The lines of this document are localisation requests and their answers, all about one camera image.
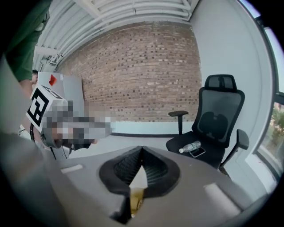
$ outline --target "window frame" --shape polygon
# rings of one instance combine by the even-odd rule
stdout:
[[[270,55],[271,59],[271,64],[272,64],[272,72],[273,72],[273,81],[274,81],[274,92],[273,92],[273,98],[272,100],[281,105],[284,105],[284,93],[279,91],[279,79],[278,79],[278,70],[277,70],[277,63],[276,63],[276,58],[274,56],[273,48],[271,46],[270,40],[265,32],[265,29],[268,29],[269,27],[266,26],[261,18],[261,16],[255,18],[256,23],[259,27],[259,30],[264,38],[264,41],[266,43],[266,47],[268,50],[268,54]],[[268,169],[271,171],[273,176],[277,181],[280,180],[281,175],[283,173],[283,169],[281,167],[281,164],[279,161],[272,155],[270,152],[262,145],[262,141],[267,133],[270,119],[268,120],[266,124],[266,132],[262,135],[261,142],[258,146],[258,148],[253,152],[253,154],[256,154],[259,159],[268,167]]]

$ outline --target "green foliage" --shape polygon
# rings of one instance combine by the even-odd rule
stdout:
[[[281,112],[274,107],[272,121],[275,127],[272,133],[272,143],[277,145],[284,136],[284,112]]]

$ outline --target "plastic water bottle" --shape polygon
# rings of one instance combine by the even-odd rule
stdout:
[[[194,151],[194,150],[196,150],[196,149],[198,149],[200,147],[201,147],[201,142],[200,141],[195,141],[193,143],[185,145],[183,148],[180,148],[179,152],[180,153],[191,152],[191,151]]]

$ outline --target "brick wall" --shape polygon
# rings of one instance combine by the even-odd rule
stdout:
[[[201,87],[199,53],[191,27],[135,23],[86,43],[57,68],[83,80],[84,99],[115,112],[118,121],[194,121]]]

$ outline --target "white tape strip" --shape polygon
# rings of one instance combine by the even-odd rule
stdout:
[[[76,171],[76,170],[79,170],[79,169],[83,169],[83,166],[82,166],[81,164],[79,164],[79,165],[74,165],[74,166],[67,167],[67,168],[62,168],[62,169],[61,169],[61,172],[62,172],[63,174],[65,174],[65,173],[73,172],[73,171]]]
[[[207,196],[212,203],[227,219],[233,218],[241,213],[237,205],[216,184],[204,186]]]

